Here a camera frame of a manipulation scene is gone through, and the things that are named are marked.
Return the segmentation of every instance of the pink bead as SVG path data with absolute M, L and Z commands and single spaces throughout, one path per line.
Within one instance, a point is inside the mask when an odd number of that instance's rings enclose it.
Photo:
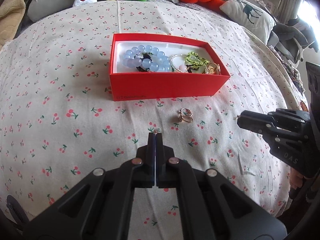
M 181 72 L 187 72 L 187 67 L 186 67 L 184 64 L 181 64 L 181 65 L 179 66 L 179 70 L 180 70 Z

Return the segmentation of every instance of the light blue bead bracelet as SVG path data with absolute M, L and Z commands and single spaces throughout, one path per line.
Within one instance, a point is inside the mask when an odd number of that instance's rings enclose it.
M 150 45 L 139 45 L 128 49 L 122 55 L 121 63 L 129 68 L 136 67 L 143 72 L 171 72 L 169 58 L 163 51 L 159 51 L 157 47 Z

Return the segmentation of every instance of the jewelry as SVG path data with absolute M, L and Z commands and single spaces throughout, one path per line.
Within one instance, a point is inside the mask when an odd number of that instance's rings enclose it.
M 160 128 L 155 128 L 153 130 L 153 134 L 158 134 L 159 132 L 161 132 Z
M 170 72 L 169 58 L 164 55 L 163 51 L 150 45 L 145 47 L 139 45 L 128 49 L 122 56 L 121 63 L 129 68 L 136 67 L 142 72 Z
M 205 73 L 206 74 L 215 74 L 215 75 L 220 75 L 220 65 L 216 63 L 210 63 L 206 68 L 205 68 Z
M 187 108 L 181 108 L 179 111 L 179 122 L 193 122 L 192 111 Z
M 175 57 L 186 57 L 185 65 L 182 64 L 179 67 L 177 67 L 173 63 L 173 59 Z M 199 57 L 199 55 L 197 53 L 194 53 L 193 51 L 189 52 L 187 55 L 174 54 L 170 57 L 171 66 L 175 70 L 177 70 L 178 72 L 181 72 L 181 73 L 186 73 L 186 72 L 192 73 L 191 70 L 198 71 L 201 66 L 206 66 L 209 63 L 210 63 L 209 60 Z

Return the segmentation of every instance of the red box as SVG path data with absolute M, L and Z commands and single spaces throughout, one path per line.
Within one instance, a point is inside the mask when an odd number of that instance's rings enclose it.
M 116 66 L 116 42 L 141 41 L 142 44 L 159 41 L 191 45 L 204 48 L 212 60 L 220 65 L 220 75 L 201 73 L 157 73 L 157 72 L 128 72 L 114 73 Z M 230 78 L 226 67 L 211 46 L 204 41 L 183 37 L 148 34 L 148 33 L 116 33 L 113 35 L 110 58 L 110 82 L 114 101 L 177 98 L 192 96 L 212 96 Z

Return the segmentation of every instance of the screw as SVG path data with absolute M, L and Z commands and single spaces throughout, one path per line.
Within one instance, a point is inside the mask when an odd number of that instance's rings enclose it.
M 179 163 L 179 159 L 177 157 L 171 157 L 169 159 L 169 163 L 171 164 L 178 164 Z
M 215 176 L 217 176 L 217 174 L 218 174 L 218 172 L 215 169 L 208 169 L 207 170 L 207 175 L 209 177 L 215 177 Z
M 101 168 L 96 168 L 93 171 L 94 176 L 101 176 L 101 175 L 103 175 L 103 173 L 104 173 L 104 170 Z
M 134 164 L 134 165 L 139 165 L 142 163 L 142 159 L 140 158 L 134 158 L 131 160 L 131 162 Z

